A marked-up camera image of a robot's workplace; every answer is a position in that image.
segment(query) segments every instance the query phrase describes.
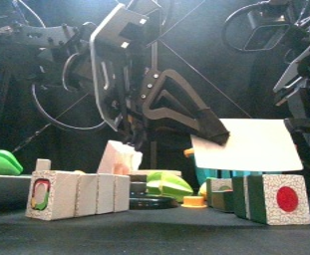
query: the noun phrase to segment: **wooden block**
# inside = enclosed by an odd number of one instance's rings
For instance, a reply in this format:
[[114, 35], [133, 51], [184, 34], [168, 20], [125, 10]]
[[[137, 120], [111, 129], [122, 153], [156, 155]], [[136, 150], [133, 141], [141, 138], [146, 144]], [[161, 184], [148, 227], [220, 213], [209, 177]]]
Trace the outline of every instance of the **wooden block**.
[[268, 225], [310, 224], [303, 175], [263, 174], [249, 175], [247, 178], [248, 186], [244, 181], [243, 189], [238, 188], [241, 181], [234, 180], [234, 193], [237, 193], [234, 197], [245, 196], [241, 204], [234, 206], [237, 210], [240, 208], [240, 212], [236, 212], [240, 217]]
[[130, 182], [148, 182], [146, 174], [130, 174]]
[[98, 175], [81, 174], [78, 179], [75, 217], [97, 214]]
[[50, 159], [38, 158], [37, 160], [37, 171], [50, 171], [51, 170], [53, 161]]
[[69, 171], [34, 171], [27, 217], [55, 220], [75, 216], [78, 177]]
[[237, 217], [251, 219], [248, 198], [248, 176], [233, 177], [234, 214]]
[[115, 212], [130, 209], [130, 177], [115, 175]]
[[208, 178], [206, 179], [206, 201], [208, 206], [213, 207], [213, 191], [222, 191], [233, 189], [232, 179], [216, 179], [216, 178]]
[[115, 176], [107, 173], [98, 174], [97, 214], [115, 210]]
[[222, 212], [233, 212], [233, 191], [212, 191], [213, 208]]
[[130, 174], [138, 170], [142, 163], [144, 154], [136, 148], [122, 144], [119, 141], [110, 140], [99, 164], [98, 173]]

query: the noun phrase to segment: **white paper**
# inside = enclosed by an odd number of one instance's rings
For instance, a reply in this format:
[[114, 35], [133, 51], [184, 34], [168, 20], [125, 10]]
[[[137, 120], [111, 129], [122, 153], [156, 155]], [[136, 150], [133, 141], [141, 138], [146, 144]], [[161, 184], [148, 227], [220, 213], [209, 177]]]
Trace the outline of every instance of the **white paper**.
[[222, 119], [230, 137], [226, 145], [192, 136], [197, 167], [244, 171], [303, 169], [284, 120]]

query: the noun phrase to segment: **light green object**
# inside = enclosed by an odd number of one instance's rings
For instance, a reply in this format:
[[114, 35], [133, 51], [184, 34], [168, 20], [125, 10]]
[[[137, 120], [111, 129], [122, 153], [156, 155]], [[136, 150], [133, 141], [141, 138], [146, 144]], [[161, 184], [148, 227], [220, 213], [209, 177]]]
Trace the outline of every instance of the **light green object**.
[[0, 175], [21, 175], [23, 166], [21, 165], [14, 154], [0, 149]]
[[177, 202], [188, 195], [193, 195], [193, 189], [186, 181], [169, 172], [153, 172], [148, 179], [149, 194], [172, 196]]

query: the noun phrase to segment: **black table surface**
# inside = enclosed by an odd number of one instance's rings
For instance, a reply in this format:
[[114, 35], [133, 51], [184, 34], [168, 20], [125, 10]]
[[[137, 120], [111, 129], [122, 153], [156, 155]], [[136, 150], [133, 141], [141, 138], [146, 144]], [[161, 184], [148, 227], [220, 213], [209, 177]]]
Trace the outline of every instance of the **black table surface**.
[[58, 221], [23, 209], [0, 213], [0, 254], [310, 254], [310, 225], [268, 226], [212, 208]]

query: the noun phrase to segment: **red circle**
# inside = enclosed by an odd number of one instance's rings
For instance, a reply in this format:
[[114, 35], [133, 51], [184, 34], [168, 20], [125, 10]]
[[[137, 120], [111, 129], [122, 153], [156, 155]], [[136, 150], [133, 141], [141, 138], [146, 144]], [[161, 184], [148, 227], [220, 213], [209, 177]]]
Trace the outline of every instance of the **red circle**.
[[299, 206], [299, 195], [293, 188], [284, 186], [279, 189], [277, 204], [279, 207], [287, 212], [296, 210]]

